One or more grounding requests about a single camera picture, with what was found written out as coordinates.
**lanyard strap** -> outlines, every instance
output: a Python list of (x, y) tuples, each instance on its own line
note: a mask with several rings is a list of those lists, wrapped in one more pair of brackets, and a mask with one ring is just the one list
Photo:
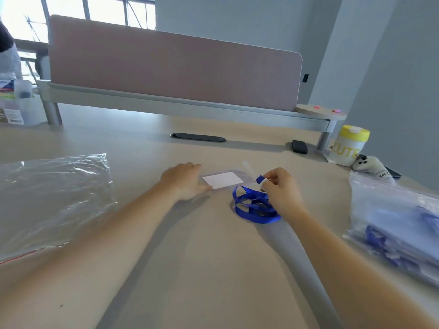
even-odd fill
[[(238, 187), (242, 187), (245, 194), (237, 196), (236, 190)], [(257, 224), (269, 224), (281, 218), (271, 204), (268, 203), (268, 195), (266, 193), (258, 192), (244, 186), (238, 187), (235, 187), (232, 195), (235, 200), (235, 212), (239, 217)], [(238, 204), (247, 207), (248, 211), (239, 208)]]

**beige tabletop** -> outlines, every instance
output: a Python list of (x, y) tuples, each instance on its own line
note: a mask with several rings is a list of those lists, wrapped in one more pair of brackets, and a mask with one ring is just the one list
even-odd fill
[[(316, 143), (317, 132), (63, 104), (60, 111), (63, 127), (0, 127), (1, 163), (107, 153), (121, 205), (180, 162), (201, 163), (203, 173), (243, 170), (244, 160), (261, 173), (282, 166), (297, 178), (322, 223), (340, 237), (349, 226), (349, 169), (288, 147), (292, 139)], [(172, 132), (228, 141), (178, 140)], [(244, 221), (231, 211), (230, 201), (231, 192), (223, 190), (174, 208), (98, 327), (318, 328), (316, 318), (333, 315), (331, 309), (319, 310), (327, 305), (317, 300), (325, 298), (324, 291), (306, 278), (309, 268), (302, 265), (303, 249), (292, 230), (282, 222), (261, 227)], [(358, 252), (389, 284), (439, 319), (439, 289)], [(0, 289), (51, 254), (2, 265)]]

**gray wall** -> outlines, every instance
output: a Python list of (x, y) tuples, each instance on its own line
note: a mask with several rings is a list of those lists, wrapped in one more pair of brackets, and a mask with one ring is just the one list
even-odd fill
[(308, 81), (300, 83), (299, 104), (308, 104), (316, 82), (326, 47), (334, 28), (342, 0), (314, 0), (310, 23), (299, 53), (303, 58), (302, 76), (308, 74)]
[(157, 30), (298, 52), (313, 0), (156, 0)]
[(370, 129), (364, 152), (439, 190), (439, 0), (400, 0), (347, 123)]
[[(397, 0), (343, 0), (310, 104), (348, 113)], [(338, 122), (335, 134), (342, 123)]]

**plush toy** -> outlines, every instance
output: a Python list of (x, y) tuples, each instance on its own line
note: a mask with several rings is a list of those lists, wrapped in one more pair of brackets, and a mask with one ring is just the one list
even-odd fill
[(387, 182), (392, 185), (396, 184), (391, 174), (387, 171), (387, 168), (376, 157), (358, 155), (352, 164), (352, 169), (355, 171), (368, 172), (382, 182)]

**canister with yellow lid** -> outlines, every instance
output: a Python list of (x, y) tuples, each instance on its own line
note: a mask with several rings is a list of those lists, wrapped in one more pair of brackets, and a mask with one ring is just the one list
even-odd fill
[(335, 164), (352, 166), (356, 156), (369, 139), (370, 131), (360, 127), (344, 125), (329, 154)]

